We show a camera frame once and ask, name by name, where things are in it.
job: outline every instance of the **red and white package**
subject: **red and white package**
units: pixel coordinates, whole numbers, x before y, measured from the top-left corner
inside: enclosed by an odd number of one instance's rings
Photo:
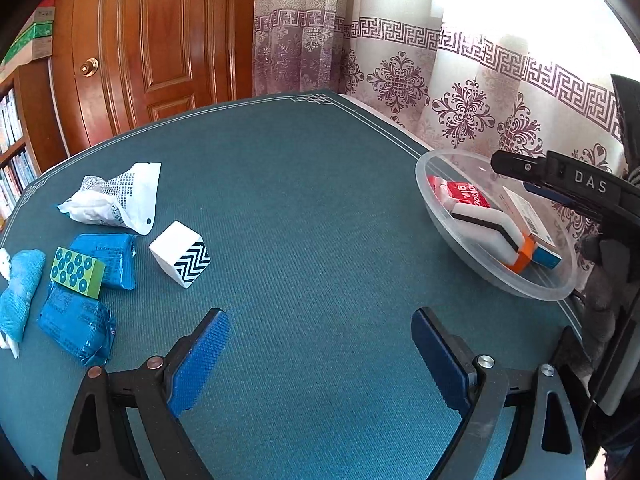
[[[476,186],[468,182],[449,182],[439,176],[428,176],[427,180],[433,188],[444,209],[451,212],[458,202],[480,207],[491,207],[488,200],[480,193]]]

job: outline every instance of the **brass door knob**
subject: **brass door knob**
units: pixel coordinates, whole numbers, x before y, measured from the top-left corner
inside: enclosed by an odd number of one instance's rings
[[[98,70],[98,60],[95,57],[90,57],[80,67],[80,73],[84,77],[91,77]]]

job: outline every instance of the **door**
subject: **door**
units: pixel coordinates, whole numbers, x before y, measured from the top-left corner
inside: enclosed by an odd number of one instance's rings
[[[254,0],[56,0],[53,83],[72,153],[252,94]]]

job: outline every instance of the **chevron pattern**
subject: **chevron pattern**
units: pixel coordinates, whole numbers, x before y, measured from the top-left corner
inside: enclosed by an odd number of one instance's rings
[[[185,283],[191,283],[210,263],[204,242],[196,242],[174,263],[174,267]]]

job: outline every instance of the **greek key pattern border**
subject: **greek key pattern border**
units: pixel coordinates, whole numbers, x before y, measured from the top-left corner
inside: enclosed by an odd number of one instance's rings
[[[616,97],[603,86],[579,78],[557,63],[545,63],[488,40],[484,36],[465,34],[459,30],[419,27],[386,18],[362,17],[345,23],[330,10],[276,9],[254,19],[254,31],[266,32],[274,27],[323,27],[343,37],[369,38],[393,43],[446,50],[509,78],[527,82],[558,99],[576,113],[587,118],[614,138],[620,140]]]

